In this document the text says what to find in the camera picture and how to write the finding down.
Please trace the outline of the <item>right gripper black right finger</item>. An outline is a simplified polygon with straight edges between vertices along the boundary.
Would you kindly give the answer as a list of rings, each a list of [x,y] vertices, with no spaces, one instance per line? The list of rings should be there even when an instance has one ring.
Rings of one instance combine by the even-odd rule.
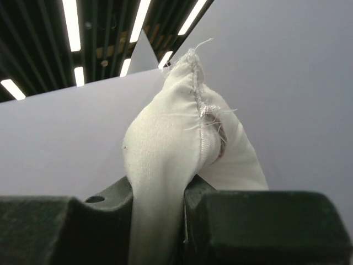
[[[184,193],[182,264],[349,264],[334,204],[304,191],[221,191],[194,177]]]

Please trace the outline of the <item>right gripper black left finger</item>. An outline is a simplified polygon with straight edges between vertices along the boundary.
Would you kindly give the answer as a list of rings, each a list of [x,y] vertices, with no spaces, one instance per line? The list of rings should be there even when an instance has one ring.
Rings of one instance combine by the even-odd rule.
[[[1,264],[127,264],[132,200],[125,177],[85,201],[2,196]]]

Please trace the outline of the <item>white pillow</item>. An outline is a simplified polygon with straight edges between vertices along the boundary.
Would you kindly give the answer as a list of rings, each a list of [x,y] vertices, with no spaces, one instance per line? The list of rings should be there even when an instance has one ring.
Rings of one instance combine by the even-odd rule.
[[[129,264],[172,264],[195,176],[218,190],[267,190],[263,170],[234,109],[205,84],[196,49],[126,131],[122,151],[133,191]]]

